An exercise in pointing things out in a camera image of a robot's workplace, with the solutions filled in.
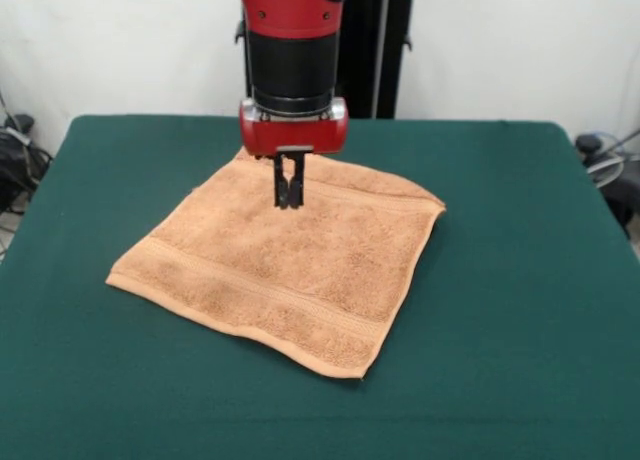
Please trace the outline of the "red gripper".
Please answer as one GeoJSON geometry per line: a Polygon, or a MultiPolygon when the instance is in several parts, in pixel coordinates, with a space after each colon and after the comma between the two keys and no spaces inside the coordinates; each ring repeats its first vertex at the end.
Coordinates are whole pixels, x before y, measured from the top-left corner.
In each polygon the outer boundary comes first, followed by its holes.
{"type": "Polygon", "coordinates": [[[346,101],[335,97],[318,115],[282,117],[262,110],[253,99],[240,103],[239,122],[245,150],[253,156],[273,158],[274,205],[297,209],[304,205],[306,153],[333,154],[342,150],[348,130],[346,101]],[[293,176],[284,173],[283,155],[294,161],[293,176]]]}

